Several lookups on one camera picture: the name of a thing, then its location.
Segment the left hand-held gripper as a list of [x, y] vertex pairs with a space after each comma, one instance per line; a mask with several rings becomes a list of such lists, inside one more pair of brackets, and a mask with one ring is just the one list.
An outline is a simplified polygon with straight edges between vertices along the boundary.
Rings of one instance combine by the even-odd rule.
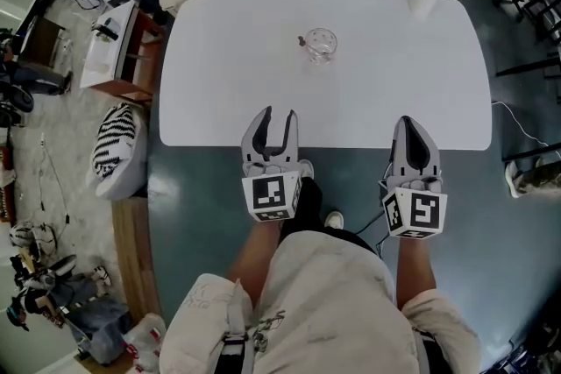
[[247, 210], [256, 222], [293, 218], [302, 190], [298, 116], [290, 110], [282, 152], [275, 155], [266, 146], [271, 118], [272, 107], [267, 106], [253, 118], [241, 141], [245, 174], [242, 187]]

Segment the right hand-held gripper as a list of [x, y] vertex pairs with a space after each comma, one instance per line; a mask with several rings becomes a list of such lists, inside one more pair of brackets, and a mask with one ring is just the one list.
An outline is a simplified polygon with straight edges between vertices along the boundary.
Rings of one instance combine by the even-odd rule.
[[421, 240], [441, 234], [448, 197], [442, 192], [440, 153], [430, 134], [409, 116], [394, 127], [391, 162], [392, 175], [379, 182], [389, 235]]

